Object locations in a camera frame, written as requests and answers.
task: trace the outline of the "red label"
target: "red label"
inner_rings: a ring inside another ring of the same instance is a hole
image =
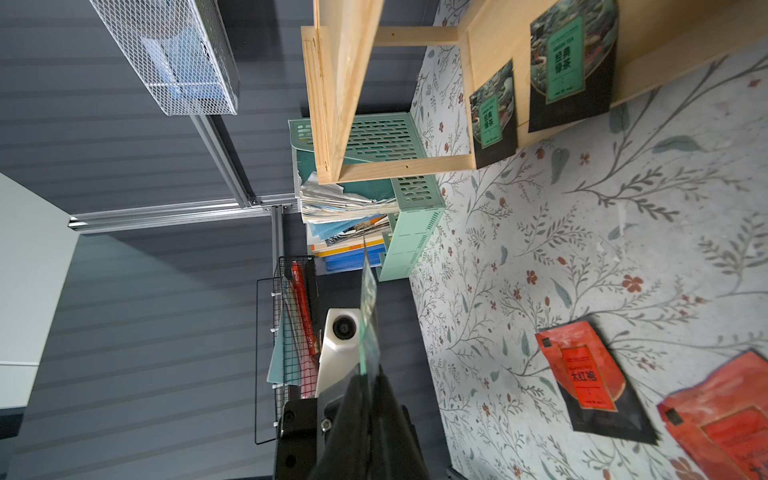
[[[768,478],[768,418],[749,407],[701,428],[747,478]]]
[[[598,363],[594,361],[589,347],[576,346],[562,349],[561,352],[581,407],[615,412],[616,405],[605,388]]]

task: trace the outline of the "wooden shelf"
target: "wooden shelf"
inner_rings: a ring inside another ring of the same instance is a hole
[[[616,1],[619,36],[613,105],[768,35],[767,0]],[[471,138],[469,155],[343,165],[374,45],[459,45],[465,98],[512,58],[520,147],[573,125],[528,133],[530,24],[554,3],[472,0],[458,27],[379,27],[383,0],[315,0],[315,25],[302,27],[301,33],[319,182],[476,168]],[[469,119],[469,102],[465,105]]]

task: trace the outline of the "floral pattern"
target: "floral pattern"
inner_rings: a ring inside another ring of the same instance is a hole
[[[442,0],[435,25],[468,6]],[[768,41],[477,171],[410,282],[454,468],[467,478],[703,478],[655,405],[768,353]],[[468,153],[458,47],[427,48],[411,114]],[[573,432],[534,335],[586,314],[660,433]]]

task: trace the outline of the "mint green basket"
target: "mint green basket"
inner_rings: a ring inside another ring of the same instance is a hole
[[[310,120],[291,120],[288,124],[291,146],[314,152]],[[426,152],[409,114],[356,115],[344,157],[345,163],[360,163],[424,158]],[[376,268],[380,282],[411,274],[445,212],[434,175],[391,180],[400,211],[389,215],[392,232],[384,235],[386,253],[380,254],[382,266]]]

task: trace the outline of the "white panel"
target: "white panel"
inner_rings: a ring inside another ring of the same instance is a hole
[[[26,406],[37,374],[36,366],[0,365],[0,409]]]
[[[78,241],[68,221],[0,174],[0,363],[40,362]]]

